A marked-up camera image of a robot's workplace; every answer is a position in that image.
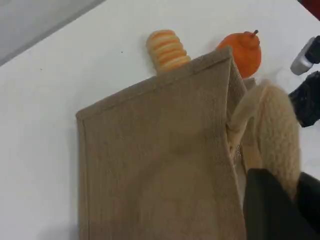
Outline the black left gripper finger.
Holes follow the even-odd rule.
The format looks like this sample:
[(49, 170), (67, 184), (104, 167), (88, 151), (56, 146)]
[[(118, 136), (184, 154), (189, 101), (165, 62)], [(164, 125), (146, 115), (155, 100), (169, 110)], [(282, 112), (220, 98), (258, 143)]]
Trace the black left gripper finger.
[(318, 240), (302, 216), (297, 195), (291, 200), (276, 178), (266, 169), (252, 168), (246, 177), (243, 201), (248, 240)]
[(296, 202), (302, 216), (316, 231), (320, 231), (320, 181), (302, 172), (297, 186)]

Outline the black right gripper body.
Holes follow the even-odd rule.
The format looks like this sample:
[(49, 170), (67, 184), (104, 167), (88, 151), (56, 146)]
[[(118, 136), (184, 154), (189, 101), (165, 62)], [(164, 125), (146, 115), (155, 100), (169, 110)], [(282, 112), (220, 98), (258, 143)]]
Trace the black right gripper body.
[(320, 72), (309, 74), (288, 96), (301, 127), (313, 126), (320, 119)]

